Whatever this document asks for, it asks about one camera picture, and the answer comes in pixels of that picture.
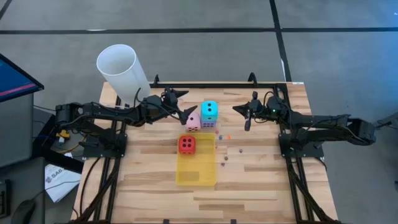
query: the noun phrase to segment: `black floor line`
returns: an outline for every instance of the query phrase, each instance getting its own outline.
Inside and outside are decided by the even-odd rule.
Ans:
[[[357,28],[275,28],[266,27],[217,27],[217,28],[173,28],[173,29],[92,29],[92,30],[0,30],[7,34],[189,34],[189,33],[261,33],[261,32],[398,32],[398,27],[357,27]]]
[[[12,0],[7,0],[6,3],[4,3],[2,9],[0,10],[0,20],[4,16],[4,13],[6,13],[8,6],[11,4]]]
[[[287,61],[284,38],[282,36],[282,32],[280,29],[278,11],[276,9],[275,0],[269,0],[269,4],[271,5],[272,18],[273,18],[274,24],[275,24],[275,33],[276,33],[276,39],[278,41],[279,55],[280,55],[280,59],[283,61],[282,66],[284,69],[285,81],[291,82],[292,76],[290,74],[289,63]]]
[[[281,28],[282,32],[398,32],[398,27]]]
[[[220,27],[175,29],[93,29],[93,30],[0,30],[0,34],[189,34],[189,33],[259,33],[275,32],[274,28]]]

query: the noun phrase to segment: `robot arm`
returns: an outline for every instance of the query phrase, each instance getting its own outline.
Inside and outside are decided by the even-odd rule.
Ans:
[[[308,142],[348,141],[351,144],[368,146],[376,141],[373,124],[358,118],[350,118],[348,114],[338,116],[302,115],[290,109],[287,103],[272,96],[267,104],[261,104],[257,92],[253,92],[252,100],[245,105],[234,106],[233,109],[246,119],[245,131],[250,130],[251,119],[260,119],[263,123],[273,121],[284,125],[290,134],[282,134],[292,144],[303,147]],[[309,131],[310,128],[321,130]]]
[[[187,94],[188,91],[177,91],[166,88],[162,96],[149,96],[140,101],[135,108],[119,109],[103,106],[99,103],[70,103],[56,107],[56,125],[63,129],[85,130],[85,123],[92,119],[106,119],[111,121],[124,121],[127,125],[140,127],[145,123],[152,124],[167,116],[178,114],[182,125],[186,124],[189,114],[197,106],[180,111],[178,108],[179,97]]]

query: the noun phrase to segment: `computer monitor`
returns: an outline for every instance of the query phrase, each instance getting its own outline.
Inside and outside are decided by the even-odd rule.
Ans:
[[[41,83],[0,54],[0,102],[43,89]]]

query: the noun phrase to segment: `white plastic cup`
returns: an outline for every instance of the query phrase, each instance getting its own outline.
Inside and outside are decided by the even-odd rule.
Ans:
[[[133,48],[124,44],[107,47],[97,58],[97,69],[111,84],[123,102],[134,104],[139,88],[138,100],[148,97],[150,86]]]

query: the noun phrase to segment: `paper sheet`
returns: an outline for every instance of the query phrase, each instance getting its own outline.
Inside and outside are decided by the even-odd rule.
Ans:
[[[72,157],[72,154],[69,152],[66,153],[65,156]],[[80,174],[77,174],[69,170],[65,170],[64,168],[57,167],[51,164],[45,166],[44,175],[45,175],[44,176],[45,189],[56,186],[63,182],[73,182],[80,180]],[[50,198],[52,199],[52,201],[54,203],[57,203],[61,201],[61,199],[64,198],[64,196],[66,196],[79,183],[80,182],[65,183],[59,185],[58,187],[48,189],[46,191],[50,196]]]

